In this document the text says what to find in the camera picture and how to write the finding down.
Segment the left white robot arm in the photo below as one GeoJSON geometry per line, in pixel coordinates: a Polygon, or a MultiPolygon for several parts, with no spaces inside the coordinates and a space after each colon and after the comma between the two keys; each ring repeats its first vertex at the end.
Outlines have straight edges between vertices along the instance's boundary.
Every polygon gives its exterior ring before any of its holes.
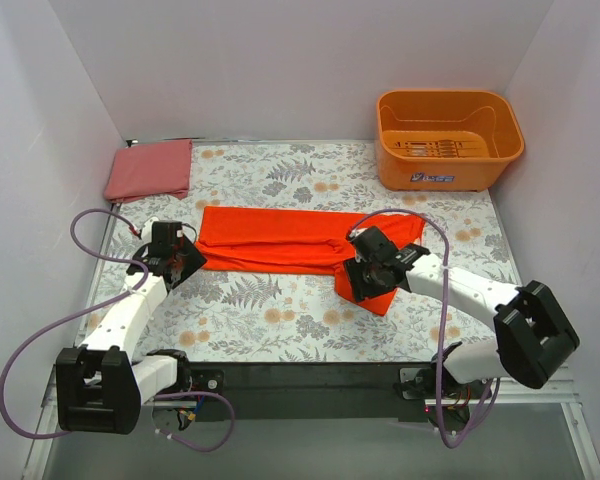
{"type": "Polygon", "coordinates": [[[206,263],[179,221],[148,220],[141,247],[126,269],[121,292],[99,325],[56,358],[59,426],[64,431],[128,434],[142,405],[159,393],[185,398],[193,386],[187,355],[152,351],[133,360],[157,308],[206,263]]]}

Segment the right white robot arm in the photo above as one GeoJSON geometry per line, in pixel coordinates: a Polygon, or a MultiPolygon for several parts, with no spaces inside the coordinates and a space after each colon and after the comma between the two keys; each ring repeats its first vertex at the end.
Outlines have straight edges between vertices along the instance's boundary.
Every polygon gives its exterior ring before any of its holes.
{"type": "Polygon", "coordinates": [[[433,387],[444,397],[459,395],[471,382],[500,377],[540,389],[580,345],[558,300],[541,282],[517,286],[446,268],[422,246],[398,248],[377,227],[355,231],[348,241],[355,255],[344,266],[355,301],[401,289],[443,302],[494,332],[492,340],[449,346],[433,360],[433,387]]]}

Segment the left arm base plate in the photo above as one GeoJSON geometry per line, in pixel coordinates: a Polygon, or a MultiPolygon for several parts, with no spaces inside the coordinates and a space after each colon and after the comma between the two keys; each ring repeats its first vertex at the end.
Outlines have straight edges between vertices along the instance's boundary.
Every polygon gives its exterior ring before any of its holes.
{"type": "Polygon", "coordinates": [[[179,383],[176,375],[167,371],[141,371],[134,374],[141,403],[147,403],[157,396],[180,394],[188,391],[220,393],[224,388],[225,372],[222,370],[196,369],[188,380],[179,383]]]}

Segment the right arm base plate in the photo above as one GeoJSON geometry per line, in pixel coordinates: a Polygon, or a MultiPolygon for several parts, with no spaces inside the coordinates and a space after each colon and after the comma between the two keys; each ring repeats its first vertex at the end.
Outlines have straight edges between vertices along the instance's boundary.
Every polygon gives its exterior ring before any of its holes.
{"type": "MultiPolygon", "coordinates": [[[[441,397],[443,399],[479,399],[486,386],[481,381],[458,383],[445,369],[442,370],[441,397]]],[[[434,399],[436,370],[432,366],[402,368],[399,371],[398,391],[408,399],[434,399]]]]}

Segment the orange t shirt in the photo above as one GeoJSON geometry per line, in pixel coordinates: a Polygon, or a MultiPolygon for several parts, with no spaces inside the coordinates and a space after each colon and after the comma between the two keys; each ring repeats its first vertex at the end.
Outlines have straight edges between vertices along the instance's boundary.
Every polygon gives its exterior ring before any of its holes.
{"type": "Polygon", "coordinates": [[[353,302],[344,262],[354,256],[347,241],[362,213],[207,206],[196,242],[215,271],[326,275],[353,302]]]}

